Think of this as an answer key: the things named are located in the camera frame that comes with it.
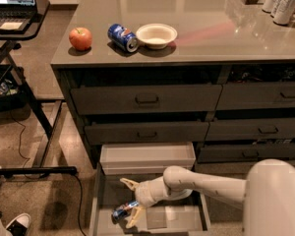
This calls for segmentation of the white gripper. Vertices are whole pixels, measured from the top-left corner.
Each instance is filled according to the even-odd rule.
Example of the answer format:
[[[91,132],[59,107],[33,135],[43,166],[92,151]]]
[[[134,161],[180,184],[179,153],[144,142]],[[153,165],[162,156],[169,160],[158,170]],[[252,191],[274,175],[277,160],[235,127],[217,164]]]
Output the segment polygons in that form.
[[[127,178],[121,178],[120,181],[131,191],[134,191],[138,206],[132,208],[130,218],[126,228],[134,227],[144,215],[146,208],[152,207],[161,201],[177,201],[188,198],[192,191],[189,189],[172,190],[169,188],[162,177],[144,182],[136,182]]]

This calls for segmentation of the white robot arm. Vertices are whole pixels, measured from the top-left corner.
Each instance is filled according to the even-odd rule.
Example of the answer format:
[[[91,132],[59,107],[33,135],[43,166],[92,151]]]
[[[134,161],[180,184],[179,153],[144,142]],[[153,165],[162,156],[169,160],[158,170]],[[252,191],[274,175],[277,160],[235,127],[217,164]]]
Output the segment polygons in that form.
[[[192,172],[169,166],[163,175],[143,182],[121,180],[139,203],[129,228],[143,210],[161,201],[182,200],[193,191],[243,210],[243,236],[295,236],[295,167],[278,159],[256,163],[245,179]]]

